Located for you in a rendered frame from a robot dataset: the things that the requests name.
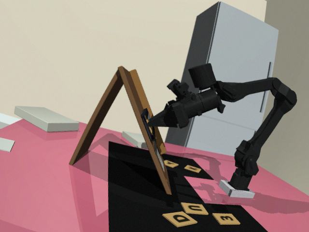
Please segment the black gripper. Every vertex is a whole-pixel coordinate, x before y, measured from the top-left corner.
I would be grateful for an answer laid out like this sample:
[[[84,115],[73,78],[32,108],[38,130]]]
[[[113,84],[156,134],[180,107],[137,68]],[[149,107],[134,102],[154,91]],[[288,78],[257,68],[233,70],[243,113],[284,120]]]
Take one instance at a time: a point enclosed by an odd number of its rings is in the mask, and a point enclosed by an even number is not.
[[[201,116],[202,113],[204,113],[203,104],[198,94],[195,94],[184,104],[179,100],[168,101],[163,111],[149,119],[148,126],[177,128],[179,124],[181,129],[188,126],[190,118]]]

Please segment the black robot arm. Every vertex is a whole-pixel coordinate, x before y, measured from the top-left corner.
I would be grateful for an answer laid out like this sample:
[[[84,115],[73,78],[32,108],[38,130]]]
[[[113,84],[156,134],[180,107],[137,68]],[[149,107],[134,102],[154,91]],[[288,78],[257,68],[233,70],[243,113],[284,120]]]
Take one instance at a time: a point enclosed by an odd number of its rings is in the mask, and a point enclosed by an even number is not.
[[[289,112],[297,102],[296,93],[278,78],[269,77],[245,83],[216,81],[211,63],[192,67],[189,70],[195,88],[204,90],[197,93],[203,104],[204,112],[217,108],[223,113],[225,104],[222,101],[237,102],[249,94],[270,90],[275,97],[274,106],[254,136],[243,140],[235,152],[235,172],[228,184],[236,190],[249,191],[248,185],[253,175],[259,171],[256,161],[259,158],[261,147],[264,145],[282,116]],[[186,82],[180,83],[174,79],[167,86],[177,97],[181,104],[191,100],[195,93],[188,92]],[[217,94],[216,94],[217,92]]]

